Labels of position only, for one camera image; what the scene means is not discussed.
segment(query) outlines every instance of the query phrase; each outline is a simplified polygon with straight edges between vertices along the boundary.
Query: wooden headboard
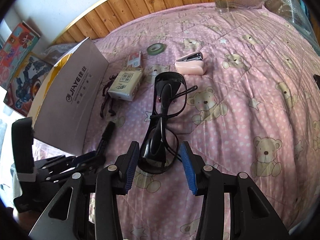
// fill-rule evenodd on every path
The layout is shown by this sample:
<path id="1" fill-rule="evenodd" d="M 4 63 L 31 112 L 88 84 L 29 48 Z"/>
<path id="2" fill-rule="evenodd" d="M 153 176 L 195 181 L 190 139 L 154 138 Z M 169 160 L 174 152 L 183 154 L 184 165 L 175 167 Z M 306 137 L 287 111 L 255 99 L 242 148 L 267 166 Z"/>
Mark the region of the wooden headboard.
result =
<path id="1" fill-rule="evenodd" d="M 139 17 L 165 9 L 215 0 L 101 0 L 75 19 L 54 44 L 103 38 L 117 27 Z"/>

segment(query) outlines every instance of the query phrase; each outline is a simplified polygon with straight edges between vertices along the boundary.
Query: green tape roll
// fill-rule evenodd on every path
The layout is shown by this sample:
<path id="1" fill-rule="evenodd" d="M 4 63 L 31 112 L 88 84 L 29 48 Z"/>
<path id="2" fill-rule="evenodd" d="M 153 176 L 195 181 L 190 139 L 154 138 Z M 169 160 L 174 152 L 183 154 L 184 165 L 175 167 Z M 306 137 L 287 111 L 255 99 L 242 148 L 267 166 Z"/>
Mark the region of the green tape roll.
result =
<path id="1" fill-rule="evenodd" d="M 162 43 L 155 43 L 147 48 L 147 53 L 150 56 L 155 56 L 160 54 L 161 52 L 164 52 L 164 50 L 165 50 L 165 46 Z"/>

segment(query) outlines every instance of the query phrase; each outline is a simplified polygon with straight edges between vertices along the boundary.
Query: pink bedspread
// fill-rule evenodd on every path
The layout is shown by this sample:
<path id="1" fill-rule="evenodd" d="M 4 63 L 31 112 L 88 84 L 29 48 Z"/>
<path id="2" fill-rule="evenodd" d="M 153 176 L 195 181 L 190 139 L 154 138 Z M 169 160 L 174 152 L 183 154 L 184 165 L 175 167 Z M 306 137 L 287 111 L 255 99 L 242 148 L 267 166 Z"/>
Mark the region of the pink bedspread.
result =
<path id="1" fill-rule="evenodd" d="M 163 53 L 149 56 L 161 42 Z M 191 5 L 152 14 L 113 31 L 96 42 L 110 62 L 101 85 L 118 73 L 128 55 L 141 50 L 146 78 L 133 102 L 118 101 L 115 117 L 99 116 L 97 95 L 84 152 L 97 147 L 107 122 L 116 122 L 107 164 L 141 145 L 152 111 L 154 77 L 175 71 L 176 58 L 192 51 L 206 55 L 203 76 L 185 75 L 197 85 L 170 127 L 224 173 L 247 172 L 267 196 L 287 228 L 304 218 L 319 189 L 320 93 L 313 74 L 320 60 L 311 45 L 281 17 L 265 9 L 232 9 L 219 14 L 214 4 Z M 183 105 L 179 98 L 170 111 Z M 202 197 L 194 197 L 180 162 L 152 176 L 137 169 L 132 189 L 118 197 L 127 239 L 194 239 Z M 230 210 L 225 207 L 225 239 Z"/>

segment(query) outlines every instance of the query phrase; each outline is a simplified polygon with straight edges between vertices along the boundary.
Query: silver bolt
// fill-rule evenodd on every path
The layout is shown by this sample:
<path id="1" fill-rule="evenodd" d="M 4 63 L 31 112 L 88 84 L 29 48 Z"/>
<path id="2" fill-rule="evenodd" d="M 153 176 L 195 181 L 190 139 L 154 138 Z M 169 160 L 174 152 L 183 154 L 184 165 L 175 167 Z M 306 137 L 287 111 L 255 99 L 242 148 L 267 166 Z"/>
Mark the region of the silver bolt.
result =
<path id="1" fill-rule="evenodd" d="M 205 171 L 212 171 L 212 166 L 210 166 L 210 165 L 205 165 L 205 166 L 203 166 L 203 169 L 205 170 Z"/>
<path id="2" fill-rule="evenodd" d="M 241 179 L 246 179 L 246 178 L 248 177 L 248 174 L 246 174 L 245 172 L 240 172 L 240 173 L 239 173 L 239 177 L 240 177 Z"/>
<path id="3" fill-rule="evenodd" d="M 81 177 L 81 174 L 79 172 L 72 174 L 73 179 L 79 179 L 80 177 Z"/>
<path id="4" fill-rule="evenodd" d="M 108 171 L 115 171 L 116 169 L 117 169 L 117 166 L 115 165 L 108 166 Z"/>

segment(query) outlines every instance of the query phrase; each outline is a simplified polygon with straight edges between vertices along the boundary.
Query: pink stapler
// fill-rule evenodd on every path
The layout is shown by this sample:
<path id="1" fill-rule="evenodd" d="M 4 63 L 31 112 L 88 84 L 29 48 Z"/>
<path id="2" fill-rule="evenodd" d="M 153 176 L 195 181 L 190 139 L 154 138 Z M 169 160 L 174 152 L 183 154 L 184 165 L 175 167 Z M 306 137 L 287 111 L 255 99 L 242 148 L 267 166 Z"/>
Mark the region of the pink stapler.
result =
<path id="1" fill-rule="evenodd" d="M 178 58 L 174 65 L 178 73 L 182 75 L 202 76 L 207 70 L 207 65 L 203 61 L 203 55 L 199 51 Z"/>

